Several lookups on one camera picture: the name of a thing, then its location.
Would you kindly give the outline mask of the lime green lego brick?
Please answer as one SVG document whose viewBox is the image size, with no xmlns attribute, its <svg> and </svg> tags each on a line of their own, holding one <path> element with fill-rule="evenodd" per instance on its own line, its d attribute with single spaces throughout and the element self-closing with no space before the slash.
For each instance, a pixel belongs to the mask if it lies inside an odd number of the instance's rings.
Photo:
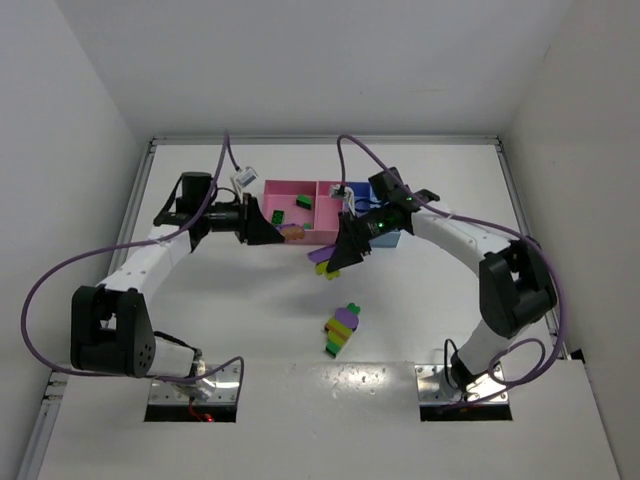
<svg viewBox="0 0 640 480">
<path fill-rule="evenodd" d="M 315 265 L 315 273 L 318 276 L 324 276 L 328 280 L 333 280 L 341 275 L 339 270 L 328 271 L 328 261 L 320 262 Z"/>
</svg>

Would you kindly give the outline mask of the dark green lego brick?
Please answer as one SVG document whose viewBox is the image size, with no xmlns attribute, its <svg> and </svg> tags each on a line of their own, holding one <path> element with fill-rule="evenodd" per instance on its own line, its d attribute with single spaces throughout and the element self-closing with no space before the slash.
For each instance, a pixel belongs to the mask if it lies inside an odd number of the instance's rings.
<svg viewBox="0 0 640 480">
<path fill-rule="evenodd" d="M 313 199 L 310 196 L 300 194 L 295 199 L 295 205 L 305 210 L 311 210 Z"/>
</svg>

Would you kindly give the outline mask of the purple orange lego piece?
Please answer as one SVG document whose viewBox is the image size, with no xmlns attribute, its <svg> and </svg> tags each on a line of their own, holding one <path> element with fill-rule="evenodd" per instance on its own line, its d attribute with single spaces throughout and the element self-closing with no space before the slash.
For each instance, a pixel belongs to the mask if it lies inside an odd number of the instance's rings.
<svg viewBox="0 0 640 480">
<path fill-rule="evenodd" d="M 302 240 L 305 237 L 305 229 L 296 224 L 282 225 L 279 233 L 286 241 Z"/>
</svg>

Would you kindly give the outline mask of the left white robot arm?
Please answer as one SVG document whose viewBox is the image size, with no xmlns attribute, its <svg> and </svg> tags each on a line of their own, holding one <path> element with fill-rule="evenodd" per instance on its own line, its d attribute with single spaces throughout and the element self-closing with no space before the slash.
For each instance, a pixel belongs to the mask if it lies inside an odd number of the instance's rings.
<svg viewBox="0 0 640 480">
<path fill-rule="evenodd" d="M 81 286 L 71 301 L 72 366 L 83 372 L 133 378 L 196 376 L 199 349 L 153 328 L 149 305 L 174 267 L 210 233 L 232 232 L 246 245 L 281 244 L 285 238 L 244 193 L 230 202 L 212 199 L 213 178 L 179 177 L 140 243 L 114 273 Z"/>
</svg>

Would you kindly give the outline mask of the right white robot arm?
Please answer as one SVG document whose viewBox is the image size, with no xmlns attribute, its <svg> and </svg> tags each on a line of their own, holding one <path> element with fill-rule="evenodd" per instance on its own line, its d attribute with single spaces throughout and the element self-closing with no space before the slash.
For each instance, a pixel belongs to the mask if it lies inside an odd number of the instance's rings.
<svg viewBox="0 0 640 480">
<path fill-rule="evenodd" d="M 426 209 L 438 195 L 411 192 L 396 168 L 370 177 L 369 184 L 382 204 L 361 216 L 339 214 L 326 270 L 334 273 L 362 262 L 371 252 L 371 241 L 391 230 L 426 240 L 468 267 L 479 281 L 481 319 L 443 373 L 451 390 L 464 392 L 479 377 L 493 375 L 502 357 L 526 345 L 521 333 L 556 306 L 549 269 L 524 240 L 510 240 Z"/>
</svg>

